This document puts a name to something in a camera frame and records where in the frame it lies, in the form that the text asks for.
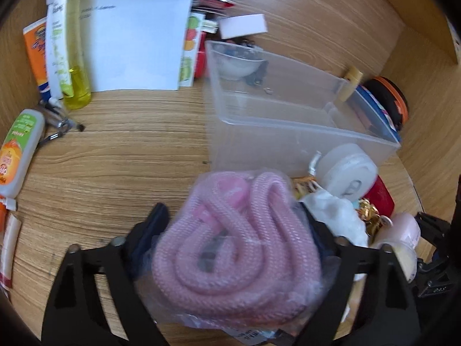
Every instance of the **transparent container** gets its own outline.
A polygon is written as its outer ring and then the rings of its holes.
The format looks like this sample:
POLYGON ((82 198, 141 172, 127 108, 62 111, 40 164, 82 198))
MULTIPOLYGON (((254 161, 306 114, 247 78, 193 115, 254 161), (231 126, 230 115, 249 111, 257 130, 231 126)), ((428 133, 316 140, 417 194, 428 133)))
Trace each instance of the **transparent container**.
POLYGON ((317 151, 356 143, 379 166, 400 147, 358 92, 337 100, 344 79, 233 44, 207 41, 206 51, 212 170, 271 168, 303 176, 317 151))

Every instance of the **yellow bottle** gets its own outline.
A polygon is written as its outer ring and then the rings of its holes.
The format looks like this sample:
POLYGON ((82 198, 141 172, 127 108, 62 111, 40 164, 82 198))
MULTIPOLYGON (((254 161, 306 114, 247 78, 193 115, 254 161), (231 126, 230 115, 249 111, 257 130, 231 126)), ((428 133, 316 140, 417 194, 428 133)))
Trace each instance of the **yellow bottle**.
POLYGON ((80 0, 54 0, 52 30, 64 104, 80 109, 91 101, 80 38, 80 0))

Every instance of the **pink rope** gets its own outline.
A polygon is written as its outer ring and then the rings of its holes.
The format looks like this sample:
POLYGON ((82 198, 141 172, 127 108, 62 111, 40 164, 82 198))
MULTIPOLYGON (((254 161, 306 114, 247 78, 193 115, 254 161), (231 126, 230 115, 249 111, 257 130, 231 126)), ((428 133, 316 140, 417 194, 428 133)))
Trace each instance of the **pink rope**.
POLYGON ((218 172, 195 185, 181 217, 158 242, 155 283, 179 311, 214 324, 283 324, 316 299, 320 259, 308 228, 291 209, 285 181, 265 172, 218 172), (199 260, 226 230, 214 269, 199 260))

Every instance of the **green and orange label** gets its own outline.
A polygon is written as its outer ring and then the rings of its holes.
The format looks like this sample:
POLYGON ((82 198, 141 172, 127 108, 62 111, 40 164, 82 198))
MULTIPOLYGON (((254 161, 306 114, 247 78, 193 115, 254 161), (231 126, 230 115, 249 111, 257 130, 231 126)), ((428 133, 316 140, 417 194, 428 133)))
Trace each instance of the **green and orange label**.
POLYGON ((22 152, 31 138, 37 119, 30 114, 21 114, 8 135, 0 150, 0 185, 11 183, 18 171, 22 152))

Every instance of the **screw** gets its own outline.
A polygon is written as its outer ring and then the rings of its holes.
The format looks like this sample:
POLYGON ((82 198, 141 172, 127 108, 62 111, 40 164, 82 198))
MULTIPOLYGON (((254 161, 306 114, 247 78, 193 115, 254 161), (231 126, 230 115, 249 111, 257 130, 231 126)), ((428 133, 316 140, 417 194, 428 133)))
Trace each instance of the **screw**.
POLYGON ((346 237, 336 237, 335 242, 340 246, 349 246, 349 240, 346 237))
POLYGON ((121 246, 125 243, 125 240, 125 237, 115 237, 113 240, 111 240, 111 245, 115 247, 121 246))
POLYGON ((383 247, 381 248, 383 249, 384 252, 387 252, 388 254, 392 254, 393 252, 391 245, 384 244, 383 247))
POLYGON ((70 245, 67 251, 69 254, 74 254, 77 251, 80 251, 80 245, 70 245))

